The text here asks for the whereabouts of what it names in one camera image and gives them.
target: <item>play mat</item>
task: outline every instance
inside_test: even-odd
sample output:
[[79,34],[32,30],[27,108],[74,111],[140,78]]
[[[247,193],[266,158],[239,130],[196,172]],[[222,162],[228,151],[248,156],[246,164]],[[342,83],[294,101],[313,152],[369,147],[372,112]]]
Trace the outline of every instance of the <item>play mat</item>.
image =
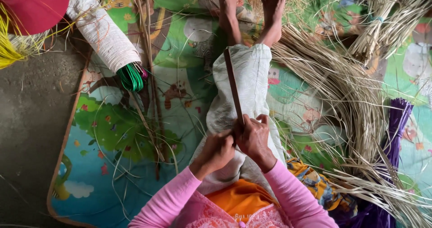
[[[105,0],[108,14],[143,54],[133,0]],[[155,164],[155,152],[146,129],[119,78],[93,55],[84,70],[62,151],[47,198],[54,217],[66,223],[96,227],[126,227],[145,203],[165,183],[183,170],[202,139],[208,108],[217,94],[211,76],[212,62],[226,47],[218,29],[217,0],[149,0],[154,75],[157,78],[165,128],[165,141],[173,150],[169,162]],[[302,19],[316,40],[327,36],[362,32],[364,8],[353,0],[328,6],[329,0],[311,0]],[[244,42],[253,44],[262,17],[239,0],[238,18]],[[287,16],[291,23],[297,18]],[[366,69],[392,98],[415,104],[403,135],[400,151],[401,179],[409,192],[432,195],[427,188],[432,176],[432,84],[421,72],[432,73],[430,20],[424,18],[413,35],[388,60],[372,60]],[[321,121],[325,108],[320,100],[299,92],[308,85],[292,72],[273,63],[268,72],[267,103],[279,126],[283,144],[288,138],[295,154],[316,168],[333,164],[320,154],[313,137],[330,144],[339,141],[341,130]],[[137,93],[144,116],[149,114],[148,91]]]

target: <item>foot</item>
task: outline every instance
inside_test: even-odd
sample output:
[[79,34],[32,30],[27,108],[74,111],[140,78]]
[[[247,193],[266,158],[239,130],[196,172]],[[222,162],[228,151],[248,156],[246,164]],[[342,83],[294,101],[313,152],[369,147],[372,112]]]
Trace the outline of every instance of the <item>foot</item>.
[[228,45],[242,44],[239,22],[235,16],[237,0],[219,0],[219,26],[228,34]]
[[280,40],[282,35],[282,13],[285,8],[285,0],[261,0],[264,10],[264,30],[256,41],[272,47],[273,43]]

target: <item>pink sleeve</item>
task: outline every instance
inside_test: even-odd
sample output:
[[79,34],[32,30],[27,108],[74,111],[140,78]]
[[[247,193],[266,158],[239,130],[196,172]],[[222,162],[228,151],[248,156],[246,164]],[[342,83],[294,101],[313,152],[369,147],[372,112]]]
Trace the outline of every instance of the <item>pink sleeve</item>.
[[127,227],[169,227],[200,184],[186,167],[147,202]]
[[280,162],[264,174],[294,228],[337,228],[312,193]]

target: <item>pink lace trim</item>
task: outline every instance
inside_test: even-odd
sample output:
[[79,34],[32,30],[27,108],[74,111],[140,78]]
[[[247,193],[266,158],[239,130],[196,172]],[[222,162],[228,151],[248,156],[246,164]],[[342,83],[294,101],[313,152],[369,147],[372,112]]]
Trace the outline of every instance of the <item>pink lace trim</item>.
[[[203,209],[198,215],[198,219],[186,226],[186,228],[232,228],[239,227],[229,214],[219,208],[208,198],[195,192],[192,196],[202,202]],[[288,221],[282,209],[278,209],[274,204],[256,211],[246,223],[247,228],[290,228],[291,223]]]

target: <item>rolled white mat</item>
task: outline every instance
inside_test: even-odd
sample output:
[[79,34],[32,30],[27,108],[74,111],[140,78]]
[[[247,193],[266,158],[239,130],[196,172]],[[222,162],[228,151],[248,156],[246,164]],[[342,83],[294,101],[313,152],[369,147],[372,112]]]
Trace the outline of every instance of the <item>rolled white mat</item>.
[[70,0],[66,14],[111,71],[132,62],[140,55],[97,0]]

